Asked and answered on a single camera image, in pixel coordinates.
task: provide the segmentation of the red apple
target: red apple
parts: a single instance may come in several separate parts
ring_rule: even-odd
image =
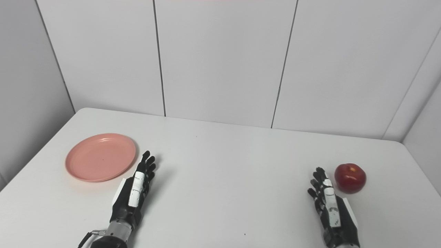
[[[334,173],[337,187],[345,193],[352,194],[360,191],[366,184],[366,173],[356,164],[342,164]]]

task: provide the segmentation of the robot finger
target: robot finger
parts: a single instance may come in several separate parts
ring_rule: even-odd
[[[318,183],[315,179],[312,179],[310,183],[315,188],[315,191],[318,193],[318,191],[320,190],[320,183]]]
[[[147,175],[156,169],[156,164],[152,164],[147,169]]]
[[[146,160],[150,157],[150,151],[147,150],[143,155],[142,155],[142,159],[141,159],[141,163],[145,163]]]
[[[155,156],[151,156],[149,159],[147,159],[146,165],[150,166],[151,164],[153,164],[153,162],[155,162]]]
[[[313,177],[315,178],[315,180],[317,180],[318,182],[321,182],[321,181],[322,181],[317,171],[314,171],[314,172],[312,173],[312,176],[313,176]]]
[[[148,176],[148,179],[149,179],[149,182],[150,182],[155,177],[155,172],[152,171],[147,176]]]
[[[320,181],[324,181],[326,179],[328,179],[328,175],[326,174],[325,170],[322,167],[317,167],[316,169],[317,175],[318,177],[320,177]]]
[[[312,197],[312,199],[316,199],[317,198],[317,193],[315,192],[315,190],[314,189],[312,189],[312,188],[309,188],[308,189],[308,194]]]

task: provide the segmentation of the white table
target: white table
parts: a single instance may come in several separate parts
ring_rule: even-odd
[[[400,143],[82,109],[0,192],[3,247],[76,247],[107,227],[135,166],[102,183],[64,168],[76,143],[107,132],[159,161],[131,247],[324,248],[306,190],[316,166],[332,175],[346,162],[367,173],[365,188],[347,196],[363,248],[439,246],[441,197]]]

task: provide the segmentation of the pink plate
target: pink plate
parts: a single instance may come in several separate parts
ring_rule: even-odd
[[[86,182],[103,182],[121,175],[136,154],[133,141],[121,134],[104,133],[78,143],[66,157],[66,169]]]

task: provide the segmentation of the panel seam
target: panel seam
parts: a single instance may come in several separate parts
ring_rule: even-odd
[[[45,28],[46,36],[47,36],[48,41],[49,41],[49,44],[50,44],[50,46],[51,46],[52,54],[54,55],[56,65],[57,65],[57,67],[58,67],[58,71],[60,72],[61,80],[63,81],[63,85],[64,85],[64,88],[65,88],[65,90],[66,90],[67,97],[69,98],[69,102],[71,103],[72,110],[74,111],[74,114],[75,114],[76,111],[75,111],[74,104],[73,104],[73,102],[72,102],[71,94],[69,93],[69,90],[67,89],[66,81],[64,80],[64,76],[63,76],[63,73],[62,73],[62,71],[61,71],[61,67],[60,67],[60,64],[59,64],[59,62],[58,62],[58,58],[57,58],[57,56],[56,56],[56,54],[55,54],[55,50],[54,50],[54,47],[53,47],[53,45],[52,45],[51,38],[49,37],[49,32],[48,32],[48,29],[47,29],[47,27],[46,27],[45,20],[43,19],[43,15],[42,15],[42,13],[41,13],[40,6],[38,5],[37,0],[34,0],[34,2],[35,2],[35,5],[37,6],[38,14],[40,15],[41,22],[43,23],[43,27]]]
[[[276,105],[274,106],[273,119],[271,121],[271,128],[273,128],[274,118],[276,116],[277,103],[279,102],[280,89],[282,88],[282,80],[283,80],[283,74],[285,73],[286,58],[288,57],[289,44],[291,43],[291,36],[292,36],[292,28],[294,27],[294,20],[295,20],[295,15],[297,13],[298,4],[299,4],[299,0],[297,0],[295,3],[294,15],[292,17],[291,30],[289,32],[288,45],[286,47],[285,60],[283,61],[282,75],[280,76],[279,90],[277,91]]]
[[[8,181],[6,181],[6,179],[4,178],[4,176],[2,175],[2,173],[0,173],[0,179],[3,180],[4,183],[6,183],[6,185],[9,183]]]
[[[164,81],[162,78],[161,50],[159,49],[159,34],[158,34],[158,20],[156,17],[156,3],[155,3],[155,0],[152,0],[152,1],[153,1],[153,15],[155,17],[156,44],[158,47],[159,74],[161,76],[162,106],[164,108],[164,116],[167,116],[167,114],[165,112]]]
[[[423,110],[426,107],[427,103],[432,98],[433,94],[435,93],[435,90],[441,85],[440,82],[441,82],[441,77],[438,78],[438,82],[435,84],[435,87],[432,89],[431,93],[429,94],[427,99],[424,101],[424,104],[422,105],[421,109],[418,111],[418,114],[413,119],[412,124],[410,125],[410,127],[408,128],[406,133],[403,135],[403,138],[401,139],[401,143],[404,141],[406,136],[409,134],[410,130],[412,129],[412,127],[415,124],[415,122],[417,121],[418,117],[421,115],[421,113],[423,112]]]
[[[432,49],[432,46],[433,46],[434,43],[435,43],[435,40],[438,38],[438,35],[439,35],[440,31],[441,31],[441,27],[438,29],[438,32],[437,32],[437,34],[435,35],[435,38],[434,38],[434,40],[432,41],[432,44],[430,44],[430,47],[429,47],[429,49],[427,50],[426,55],[424,56],[424,58],[423,58],[421,64],[419,65],[418,70],[416,71],[416,73],[415,73],[415,75],[414,75],[414,77],[413,77],[413,79],[412,79],[412,81],[411,81],[409,87],[407,88],[406,93],[404,94],[403,98],[401,99],[400,105],[398,105],[398,108],[396,109],[395,113],[393,114],[392,119],[390,120],[389,124],[387,125],[386,130],[385,130],[385,132],[383,133],[383,136],[381,137],[381,139],[384,139],[384,137],[385,137],[387,131],[389,130],[390,125],[391,125],[392,122],[393,122],[393,119],[395,119],[395,116],[396,116],[396,114],[398,113],[398,110],[400,109],[401,105],[403,104],[404,100],[406,99],[406,96],[407,96],[407,94],[409,93],[409,90],[410,90],[410,88],[412,87],[412,85],[413,85],[413,83],[414,83],[416,77],[418,76],[418,73],[419,73],[419,71],[421,70],[422,65],[423,65],[424,62],[426,61],[426,58],[427,58],[427,56],[429,55],[430,50]],[[419,116],[419,114],[417,114],[416,116],[414,116],[414,119],[413,119],[413,121],[412,121],[412,125],[410,126],[410,128],[413,126],[413,124],[415,123],[416,118],[417,118],[418,116]],[[402,142],[402,141],[404,140],[404,138],[406,137],[406,135],[404,135],[404,136],[401,138],[401,141],[400,141],[400,142]]]

